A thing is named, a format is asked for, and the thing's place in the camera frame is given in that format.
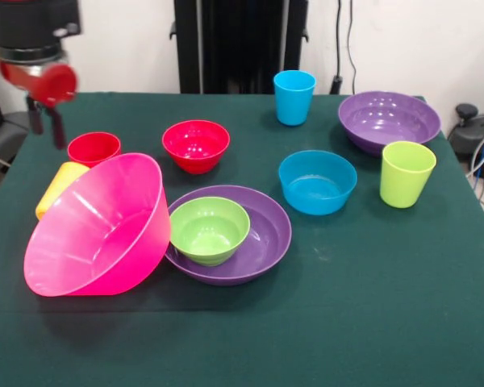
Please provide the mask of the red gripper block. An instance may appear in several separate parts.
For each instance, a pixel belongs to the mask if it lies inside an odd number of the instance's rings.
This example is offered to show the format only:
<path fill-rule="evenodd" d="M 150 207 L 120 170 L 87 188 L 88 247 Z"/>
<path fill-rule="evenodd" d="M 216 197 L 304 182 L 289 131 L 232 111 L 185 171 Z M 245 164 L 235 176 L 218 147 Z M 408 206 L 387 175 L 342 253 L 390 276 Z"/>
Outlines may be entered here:
<path fill-rule="evenodd" d="M 11 64 L 0 60 L 0 73 L 17 89 L 28 93 L 27 113 L 34 134 L 44 132 L 40 115 L 40 102 L 55 107 L 73 100 L 77 91 L 77 75 L 64 62 L 49 62 L 41 65 Z M 61 114 L 56 108 L 48 108 L 52 121 L 53 141 L 56 149 L 66 149 L 67 141 Z"/>

